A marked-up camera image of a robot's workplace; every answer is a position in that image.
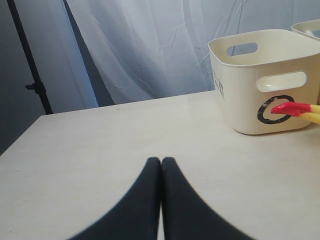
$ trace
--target red and yellow toy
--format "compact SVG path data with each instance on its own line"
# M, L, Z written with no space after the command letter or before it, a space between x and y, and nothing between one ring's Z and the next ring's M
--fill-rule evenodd
M272 114L286 114L320 124L320 106L288 101L271 109Z

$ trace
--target tabletop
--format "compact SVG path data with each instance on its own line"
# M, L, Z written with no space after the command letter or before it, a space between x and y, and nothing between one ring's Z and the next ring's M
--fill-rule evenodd
M320 127L244 135L225 122L215 95L40 117L0 156L0 239L69 238L119 201L148 157L167 156L251 237L318 239Z

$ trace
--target black circle logo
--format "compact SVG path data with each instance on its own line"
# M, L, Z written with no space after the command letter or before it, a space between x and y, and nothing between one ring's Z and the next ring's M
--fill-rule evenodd
M292 96L288 95L280 95L280 96L273 96L269 100L267 100L264 104L261 105L261 107L258 110L258 120L264 124L280 124L283 123L284 121L287 121L289 118L291 118L290 115L285 115L284 117L281 117L277 120L270 120L268 118L264 118L264 112L269 105L277 99L287 99L289 102L294 102L294 98Z

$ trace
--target white curtain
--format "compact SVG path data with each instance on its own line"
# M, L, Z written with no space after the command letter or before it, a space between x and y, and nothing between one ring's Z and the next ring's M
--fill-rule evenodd
M214 89L207 42L320 19L319 0L68 0L116 104Z

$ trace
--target plastic basket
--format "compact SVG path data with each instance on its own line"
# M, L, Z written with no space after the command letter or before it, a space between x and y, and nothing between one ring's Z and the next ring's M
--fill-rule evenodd
M233 46L257 50L230 56ZM300 129L310 122L271 114L283 102L315 104L320 87L320 42L287 30L270 29L214 39L208 43L213 80L227 122L257 135Z
M320 31L320 19L304 21L294 24L291 27L292 31L297 34L304 35L306 37L320 41L320 37L314 35L314 31ZM320 90L318 94L317 103L320 105Z

